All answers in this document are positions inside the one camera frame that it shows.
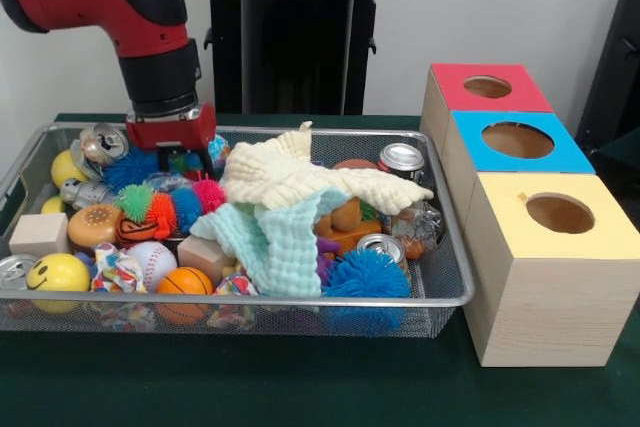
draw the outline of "wooden block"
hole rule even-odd
[[[178,245],[180,267],[194,267],[204,272],[215,285],[222,280],[222,268],[233,266],[236,260],[227,257],[220,245],[213,240],[205,240],[190,235]]]
[[[44,257],[70,252],[67,238],[67,216],[64,213],[23,215],[9,241],[12,254]]]
[[[462,225],[476,172],[594,172],[554,114],[458,111],[451,115],[442,164]]]
[[[452,111],[552,112],[522,65],[433,64],[420,132],[442,156]]]
[[[640,290],[640,234],[598,177],[479,173],[465,235],[483,366],[606,364]]]

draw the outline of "red and white ball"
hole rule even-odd
[[[178,267],[175,256],[160,242],[142,242],[131,247],[127,253],[142,267],[147,292],[155,292],[162,278]]]

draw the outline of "red lid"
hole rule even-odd
[[[522,65],[433,64],[449,110],[553,112]]]

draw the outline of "white wall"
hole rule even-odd
[[[513,62],[529,68],[575,129],[615,1],[377,0],[379,50],[369,63],[365,112],[419,114],[432,62]],[[187,8],[189,32],[201,44],[208,0],[187,0]],[[210,98],[209,52],[201,51],[200,61],[199,93]],[[28,34],[0,13],[0,173],[55,113],[128,107],[111,44],[99,29]]]

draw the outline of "wire mesh basket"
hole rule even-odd
[[[39,213],[57,189],[49,170],[87,124],[55,123],[36,132],[0,184],[0,257],[20,215]],[[231,146],[261,142],[286,129],[220,127]],[[410,262],[411,296],[293,298],[175,296],[0,289],[0,330],[154,332],[182,334],[340,335],[436,337],[454,309],[473,295],[468,257],[435,147],[417,132],[314,130],[312,160],[326,167],[349,158],[376,162],[394,142],[418,148],[425,158],[422,183],[435,192],[444,218],[438,248]]]

